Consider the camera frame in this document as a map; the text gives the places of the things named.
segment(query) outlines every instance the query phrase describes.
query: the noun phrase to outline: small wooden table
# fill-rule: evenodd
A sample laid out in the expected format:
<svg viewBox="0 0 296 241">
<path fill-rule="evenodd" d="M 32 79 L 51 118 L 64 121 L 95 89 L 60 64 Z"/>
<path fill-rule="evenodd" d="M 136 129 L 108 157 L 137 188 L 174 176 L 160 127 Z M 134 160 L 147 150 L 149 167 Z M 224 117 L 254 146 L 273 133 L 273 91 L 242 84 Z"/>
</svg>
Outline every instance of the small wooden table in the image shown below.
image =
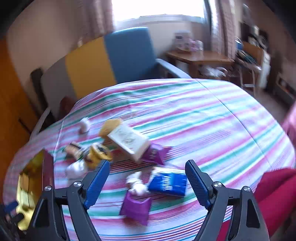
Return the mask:
<svg viewBox="0 0 296 241">
<path fill-rule="evenodd" d="M 228 67 L 234 63 L 234 60 L 213 51 L 197 51 L 192 53 L 181 53 L 176 50 L 166 53 L 169 63 L 176 65 L 176 61 L 189 64 L 189 75 L 192 78 L 200 77 L 198 73 L 199 65 Z"/>
</svg>

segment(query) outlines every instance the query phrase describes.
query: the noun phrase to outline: purple packet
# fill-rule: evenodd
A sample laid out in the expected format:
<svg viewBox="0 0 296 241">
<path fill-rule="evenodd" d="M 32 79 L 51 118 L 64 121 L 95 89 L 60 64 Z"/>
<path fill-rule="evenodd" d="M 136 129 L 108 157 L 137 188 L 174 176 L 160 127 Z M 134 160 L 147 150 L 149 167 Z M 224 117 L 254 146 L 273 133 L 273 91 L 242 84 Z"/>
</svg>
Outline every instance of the purple packet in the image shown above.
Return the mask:
<svg viewBox="0 0 296 241">
<path fill-rule="evenodd" d="M 150 197 L 145 201 L 140 202 L 134 200 L 132 194 L 127 191 L 119 215 L 126 215 L 127 217 L 140 222 L 142 225 L 147 226 L 151 203 L 152 199 Z"/>
<path fill-rule="evenodd" d="M 151 143 L 148 149 L 142 155 L 143 161 L 155 162 L 164 165 L 164 158 L 171 146 L 163 146 L 156 143 Z"/>
</svg>

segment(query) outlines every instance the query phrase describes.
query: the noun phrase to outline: bright window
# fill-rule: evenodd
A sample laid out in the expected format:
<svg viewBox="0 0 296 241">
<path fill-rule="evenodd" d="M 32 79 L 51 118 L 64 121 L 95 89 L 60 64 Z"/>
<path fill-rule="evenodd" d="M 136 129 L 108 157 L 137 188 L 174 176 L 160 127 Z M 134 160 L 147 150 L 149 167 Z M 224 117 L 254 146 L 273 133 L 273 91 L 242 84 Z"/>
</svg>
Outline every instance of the bright window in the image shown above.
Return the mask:
<svg viewBox="0 0 296 241">
<path fill-rule="evenodd" d="M 112 0 L 115 24 L 153 15 L 204 17 L 203 0 Z"/>
</svg>

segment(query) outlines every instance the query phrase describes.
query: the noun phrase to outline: blue cushion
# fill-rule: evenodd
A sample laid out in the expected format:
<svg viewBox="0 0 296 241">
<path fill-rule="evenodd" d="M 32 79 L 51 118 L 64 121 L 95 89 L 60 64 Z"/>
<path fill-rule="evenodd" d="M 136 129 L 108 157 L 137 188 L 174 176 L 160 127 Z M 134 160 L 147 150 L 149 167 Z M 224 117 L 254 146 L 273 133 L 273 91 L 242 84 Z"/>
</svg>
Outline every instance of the blue cushion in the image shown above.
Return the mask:
<svg viewBox="0 0 296 241">
<path fill-rule="evenodd" d="M 104 40 L 118 83 L 159 78 L 147 27 L 119 30 Z"/>
</svg>

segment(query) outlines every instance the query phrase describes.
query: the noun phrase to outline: curtain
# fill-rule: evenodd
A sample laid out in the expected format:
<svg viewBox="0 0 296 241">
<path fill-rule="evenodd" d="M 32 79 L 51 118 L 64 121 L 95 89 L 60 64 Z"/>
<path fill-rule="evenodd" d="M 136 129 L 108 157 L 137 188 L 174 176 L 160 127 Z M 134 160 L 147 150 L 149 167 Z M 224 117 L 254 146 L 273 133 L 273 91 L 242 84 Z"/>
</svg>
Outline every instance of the curtain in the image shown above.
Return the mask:
<svg viewBox="0 0 296 241">
<path fill-rule="evenodd" d="M 113 32 L 112 0 L 76 0 L 83 43 Z"/>
<path fill-rule="evenodd" d="M 211 49 L 235 58 L 234 5 L 232 0 L 208 0 L 211 8 Z"/>
</svg>

